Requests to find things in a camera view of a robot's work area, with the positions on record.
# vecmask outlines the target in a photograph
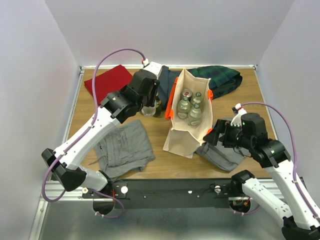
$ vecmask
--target wooden table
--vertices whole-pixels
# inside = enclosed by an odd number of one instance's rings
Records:
[[[131,74],[138,69],[129,69]],[[104,73],[105,69],[98,71],[97,75]],[[263,102],[263,97],[253,69],[237,69],[243,76],[242,84],[233,92],[214,99],[212,102],[213,122],[217,119],[233,117],[232,107],[237,103]],[[91,79],[93,70],[87,69],[84,72],[83,80]],[[266,108],[261,105],[246,106],[248,112],[259,113],[266,122],[268,136],[274,138],[271,122]],[[93,97],[87,91],[84,83],[81,84],[78,99],[76,102],[73,119],[71,122],[69,138],[84,125],[95,112]],[[194,154],[192,159],[185,158],[163,151],[163,146],[169,132],[170,121],[164,118],[164,112],[160,117],[146,117],[137,113],[129,118],[124,124],[133,120],[141,120],[152,145],[155,160],[149,162],[142,172],[129,171],[121,178],[132,179],[153,179],[153,178],[228,178],[242,170],[251,171],[256,177],[269,177],[261,169],[260,165],[251,158],[246,158],[235,170],[228,173],[216,167],[205,158]],[[99,164],[90,164],[97,159],[95,151],[92,149],[84,158],[82,165],[86,168],[99,170]]]

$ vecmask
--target white wall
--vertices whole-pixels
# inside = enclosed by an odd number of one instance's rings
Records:
[[[0,0],[0,238],[28,239],[79,68],[44,0]]]
[[[293,0],[45,0],[82,66],[131,47],[164,64],[257,64]],[[119,53],[107,64],[139,64]]]
[[[320,1],[296,0],[258,65],[267,103],[278,107],[292,125],[298,173],[320,204]],[[289,133],[272,113],[276,132],[286,146]]]

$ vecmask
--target gray folded fabric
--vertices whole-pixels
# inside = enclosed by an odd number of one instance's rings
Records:
[[[196,151],[198,155],[204,157],[218,168],[231,172],[234,170],[246,156],[250,156],[247,149],[244,148],[225,148],[218,142],[217,146],[212,146],[209,143],[203,143]]]
[[[140,120],[112,130],[94,147],[94,150],[100,169],[111,179],[116,179],[130,170],[141,172],[148,162],[155,159],[146,130]]]

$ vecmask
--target plaid fabric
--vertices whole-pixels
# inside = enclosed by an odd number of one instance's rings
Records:
[[[214,99],[232,92],[242,82],[240,72],[225,66],[203,66],[188,71],[198,78],[211,78],[209,88],[213,92]]]

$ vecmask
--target red folded fabric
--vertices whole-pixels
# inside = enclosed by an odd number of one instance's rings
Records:
[[[98,104],[101,103],[108,93],[119,91],[122,87],[129,84],[132,75],[128,70],[118,65],[95,78],[95,92]],[[92,79],[84,82],[85,88],[92,95]]]

